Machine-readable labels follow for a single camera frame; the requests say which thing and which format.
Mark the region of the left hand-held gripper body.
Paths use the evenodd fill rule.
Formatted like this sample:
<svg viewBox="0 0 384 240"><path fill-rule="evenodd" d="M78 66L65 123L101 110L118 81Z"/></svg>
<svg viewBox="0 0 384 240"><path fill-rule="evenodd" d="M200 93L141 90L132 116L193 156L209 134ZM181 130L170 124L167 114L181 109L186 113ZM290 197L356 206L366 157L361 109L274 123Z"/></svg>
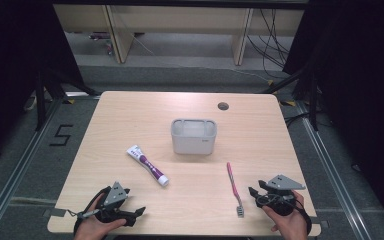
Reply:
<svg viewBox="0 0 384 240"><path fill-rule="evenodd" d="M128 195L124 193L124 188L119 182L115 182L112 187L107 187L104 190L103 196L98 200L96 208L100 210L95 217L103 222L110 223L118 219L125 219L126 226L133 227L136 223L136 218L127 216L127 211L120 209Z"/></svg>

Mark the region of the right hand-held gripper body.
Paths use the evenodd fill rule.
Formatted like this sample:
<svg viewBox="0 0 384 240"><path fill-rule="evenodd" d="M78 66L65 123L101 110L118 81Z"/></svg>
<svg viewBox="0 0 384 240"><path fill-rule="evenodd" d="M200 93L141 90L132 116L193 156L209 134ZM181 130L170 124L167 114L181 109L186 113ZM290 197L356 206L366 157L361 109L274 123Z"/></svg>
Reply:
<svg viewBox="0 0 384 240"><path fill-rule="evenodd" d="M284 175L277 175L265 182L268 190L264 189L266 194L261 199L256 199L256 205L268 206L281 216L291 214L296 206L293 190L303 190L305 186Z"/></svg>

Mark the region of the pink toothbrush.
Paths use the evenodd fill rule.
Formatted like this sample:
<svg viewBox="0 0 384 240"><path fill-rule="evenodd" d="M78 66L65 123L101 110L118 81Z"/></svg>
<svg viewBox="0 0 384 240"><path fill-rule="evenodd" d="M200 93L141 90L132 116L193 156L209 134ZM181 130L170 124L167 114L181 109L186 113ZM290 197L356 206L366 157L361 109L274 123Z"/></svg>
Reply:
<svg viewBox="0 0 384 240"><path fill-rule="evenodd" d="M235 184L235 180L234 180L234 176L233 176L233 171L232 171L232 168L231 168L231 164L230 162L227 162L226 164L226 168L227 168L227 173L228 173L228 176L229 176L229 180L230 180L230 183L231 183L231 188L232 188L232 192L233 192L233 195L235 196L237 202L238 202L238 206L236 207L236 212L237 212L237 215L239 218L244 218L244 207L243 207L243 204L242 204L242 200L241 200L241 197L237 191L237 188L236 188L236 184Z"/></svg>

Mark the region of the white and purple toothpaste tube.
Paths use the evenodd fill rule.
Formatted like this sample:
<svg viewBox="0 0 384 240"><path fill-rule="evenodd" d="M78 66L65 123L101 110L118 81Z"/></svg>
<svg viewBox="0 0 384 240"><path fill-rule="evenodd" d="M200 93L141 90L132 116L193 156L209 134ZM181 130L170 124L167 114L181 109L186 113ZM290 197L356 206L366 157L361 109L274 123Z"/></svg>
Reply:
<svg viewBox="0 0 384 240"><path fill-rule="evenodd" d="M161 186L165 187L168 185L168 177L147 159L138 145L128 148L127 154L141 164Z"/></svg>

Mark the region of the grey plastic holder box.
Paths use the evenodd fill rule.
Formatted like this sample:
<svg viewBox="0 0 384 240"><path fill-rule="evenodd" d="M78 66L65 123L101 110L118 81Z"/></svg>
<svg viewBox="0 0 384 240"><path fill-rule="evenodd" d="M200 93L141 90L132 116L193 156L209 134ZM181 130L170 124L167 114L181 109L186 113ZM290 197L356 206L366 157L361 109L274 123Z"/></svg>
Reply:
<svg viewBox="0 0 384 240"><path fill-rule="evenodd" d="M175 153L209 155L214 149L217 124L208 119L175 119L171 136Z"/></svg>

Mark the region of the person's right hand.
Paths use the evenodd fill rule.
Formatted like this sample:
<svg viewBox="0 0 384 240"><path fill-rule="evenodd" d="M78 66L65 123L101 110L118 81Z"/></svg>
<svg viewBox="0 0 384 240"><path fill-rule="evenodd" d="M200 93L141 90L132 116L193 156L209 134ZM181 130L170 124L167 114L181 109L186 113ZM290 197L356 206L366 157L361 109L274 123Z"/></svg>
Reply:
<svg viewBox="0 0 384 240"><path fill-rule="evenodd" d="M262 210L274 221L272 232L279 232L284 240L307 240L307 222L301 214L304 198L295 190L293 193L296 197L296 208L288 216L278 215L268 206L263 206Z"/></svg>

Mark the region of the person's left hand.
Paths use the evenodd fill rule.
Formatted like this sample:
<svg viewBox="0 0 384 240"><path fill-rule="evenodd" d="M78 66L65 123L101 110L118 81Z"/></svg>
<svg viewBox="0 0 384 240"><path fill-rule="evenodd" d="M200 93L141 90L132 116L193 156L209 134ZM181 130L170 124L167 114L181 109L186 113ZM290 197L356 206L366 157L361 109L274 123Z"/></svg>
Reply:
<svg viewBox="0 0 384 240"><path fill-rule="evenodd" d="M125 224L125 219L103 223L95 216L91 216L80 223L73 240L102 240L108 233Z"/></svg>

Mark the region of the grey tape strip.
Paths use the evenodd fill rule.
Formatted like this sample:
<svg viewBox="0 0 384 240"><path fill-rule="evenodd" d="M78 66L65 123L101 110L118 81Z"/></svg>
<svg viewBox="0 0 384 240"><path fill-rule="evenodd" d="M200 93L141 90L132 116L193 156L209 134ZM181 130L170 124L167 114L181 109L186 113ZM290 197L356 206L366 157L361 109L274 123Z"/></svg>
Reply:
<svg viewBox="0 0 384 240"><path fill-rule="evenodd" d="M319 225L321 228L329 228L329 222L327 220L321 220L320 218L316 216L311 216L310 220L313 225Z"/></svg>
<svg viewBox="0 0 384 240"><path fill-rule="evenodd" d="M58 208L46 209L43 212L43 216L44 217L51 217L51 216L64 217L65 214L66 214L66 210L65 209L58 209Z"/></svg>

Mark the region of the black metal stand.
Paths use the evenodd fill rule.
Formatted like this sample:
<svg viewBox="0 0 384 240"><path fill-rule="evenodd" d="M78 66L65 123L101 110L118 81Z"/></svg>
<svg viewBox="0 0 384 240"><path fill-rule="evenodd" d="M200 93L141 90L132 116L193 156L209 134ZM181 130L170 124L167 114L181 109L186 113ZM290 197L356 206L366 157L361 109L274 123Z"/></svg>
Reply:
<svg viewBox="0 0 384 240"><path fill-rule="evenodd" d="M304 96L309 97L309 121L315 131L317 127L317 78L315 72L309 64L304 65L300 70L262 91L262 94L273 94L283 87L297 81L293 96L295 99L302 99Z"/></svg>
<svg viewBox="0 0 384 240"><path fill-rule="evenodd" d="M89 96L100 96L101 92L96 91L85 85L82 76L70 77L61 71L51 68L42 68L38 71L35 83L36 106L37 106L37 126L39 131L47 120L47 110L45 107L45 92L48 92L55 100L61 100L67 96L62 84L67 83Z"/></svg>

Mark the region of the black curtain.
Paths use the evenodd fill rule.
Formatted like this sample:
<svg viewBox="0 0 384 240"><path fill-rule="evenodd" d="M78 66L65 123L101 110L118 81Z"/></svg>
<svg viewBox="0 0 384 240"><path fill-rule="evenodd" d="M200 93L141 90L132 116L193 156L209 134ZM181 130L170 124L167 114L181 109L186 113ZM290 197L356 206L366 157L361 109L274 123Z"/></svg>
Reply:
<svg viewBox="0 0 384 240"><path fill-rule="evenodd" d="M384 207L384 0L309 0L284 67L313 71L328 114Z"/></svg>
<svg viewBox="0 0 384 240"><path fill-rule="evenodd" d="M84 84L51 0L0 0L0 145L30 94L41 87L52 97L68 83Z"/></svg>

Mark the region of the small clutter under desk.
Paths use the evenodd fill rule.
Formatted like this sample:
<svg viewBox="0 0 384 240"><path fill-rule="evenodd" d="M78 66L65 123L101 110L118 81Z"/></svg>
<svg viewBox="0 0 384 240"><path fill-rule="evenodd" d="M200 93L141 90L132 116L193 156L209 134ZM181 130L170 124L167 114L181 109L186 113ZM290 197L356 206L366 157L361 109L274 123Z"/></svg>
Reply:
<svg viewBox="0 0 384 240"><path fill-rule="evenodd" d="M89 38L94 41L102 40L106 45L107 54L109 56L113 55L113 44L111 41L111 36L108 32L92 32L89 34Z"/></svg>

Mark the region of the beige wooden desk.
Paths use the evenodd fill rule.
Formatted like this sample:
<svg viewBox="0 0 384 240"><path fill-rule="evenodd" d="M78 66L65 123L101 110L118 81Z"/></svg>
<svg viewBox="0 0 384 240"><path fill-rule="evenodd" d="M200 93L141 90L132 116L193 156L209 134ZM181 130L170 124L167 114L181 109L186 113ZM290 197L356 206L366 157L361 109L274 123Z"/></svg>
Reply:
<svg viewBox="0 0 384 240"><path fill-rule="evenodd" d="M204 7L63 5L54 10L67 32L107 32L119 63L127 60L135 33L216 34L231 37L233 61L243 60L250 35L293 37L301 10Z"/></svg>

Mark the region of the metal floor rail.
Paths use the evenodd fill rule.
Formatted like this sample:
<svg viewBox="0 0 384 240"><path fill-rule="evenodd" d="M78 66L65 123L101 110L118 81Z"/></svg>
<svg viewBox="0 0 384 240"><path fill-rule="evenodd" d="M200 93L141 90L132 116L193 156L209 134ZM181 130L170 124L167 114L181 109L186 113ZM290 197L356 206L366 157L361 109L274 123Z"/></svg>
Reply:
<svg viewBox="0 0 384 240"><path fill-rule="evenodd" d="M340 177L339 172L337 171L332 158L328 153L323 140L321 139L319 131L316 129L317 124L313 120L309 119L304 119L303 124L337 196L340 206L356 236L356 239L373 240L362 215L357 209L354 200L349 194L345 183Z"/></svg>
<svg viewBox="0 0 384 240"><path fill-rule="evenodd" d="M49 108L45 111L45 120L42 125L34 131L29 139L27 146L24 148L22 155L17 159L17 164L14 166L11 174L5 181L5 185L0 190L0 220L2 219L15 191L20 185L25 173L27 172L33 156L36 154L47 128L53 117L58 111L62 100L53 100L49 104Z"/></svg>

